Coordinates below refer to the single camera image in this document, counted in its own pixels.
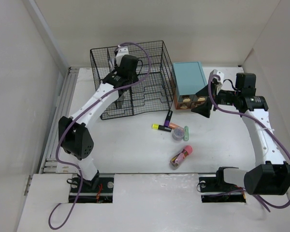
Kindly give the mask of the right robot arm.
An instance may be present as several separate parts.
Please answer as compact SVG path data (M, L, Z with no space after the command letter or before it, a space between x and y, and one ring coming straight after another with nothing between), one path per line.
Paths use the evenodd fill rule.
M220 167L214 178L215 187L226 190L231 185L246 189L250 195L284 195L290 187L290 164L281 153L269 122L268 105L263 96L256 95L256 75L237 73L232 90L222 90L224 74L210 73L208 84L196 93L206 99L192 112L210 117L218 105L234 106L248 130L255 155L255 168L244 171L234 167Z

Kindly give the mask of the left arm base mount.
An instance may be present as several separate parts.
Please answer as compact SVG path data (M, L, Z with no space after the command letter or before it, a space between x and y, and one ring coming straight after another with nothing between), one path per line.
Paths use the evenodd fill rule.
M74 174L66 181L70 185L69 203L74 202L79 190L77 203L112 203L114 181L114 174L100 174L93 180L93 183L84 179L82 186L80 186L80 176Z

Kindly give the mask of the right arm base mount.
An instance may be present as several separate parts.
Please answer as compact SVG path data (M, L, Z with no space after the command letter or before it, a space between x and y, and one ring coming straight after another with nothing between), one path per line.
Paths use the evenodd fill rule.
M218 182L214 174L200 175L197 186L201 193L202 203L246 203L245 193L243 191L235 191L240 187Z

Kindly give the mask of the clear jar of pins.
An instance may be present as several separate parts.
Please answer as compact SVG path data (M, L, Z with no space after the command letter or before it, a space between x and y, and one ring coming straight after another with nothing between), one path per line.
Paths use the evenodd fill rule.
M185 130L183 128L177 127L173 129L172 137L174 140L181 141L183 140L184 136L185 136Z

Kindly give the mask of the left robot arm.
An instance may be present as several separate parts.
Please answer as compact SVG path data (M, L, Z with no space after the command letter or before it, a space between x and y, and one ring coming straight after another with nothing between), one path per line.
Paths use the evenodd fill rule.
M94 141L89 127L117 99L124 97L130 85L138 81L139 59L124 55L120 65L107 74L94 95L76 113L63 116L58 123L59 140L63 150L77 159L76 166L83 177L82 186L92 192L98 187L98 169L91 152Z

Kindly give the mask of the grey booklet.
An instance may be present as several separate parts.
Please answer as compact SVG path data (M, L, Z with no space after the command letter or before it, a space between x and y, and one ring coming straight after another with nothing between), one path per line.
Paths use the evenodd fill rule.
M117 67L117 65L116 65L116 57L110 58L109 66L110 66L110 70L111 71L116 69L116 67Z

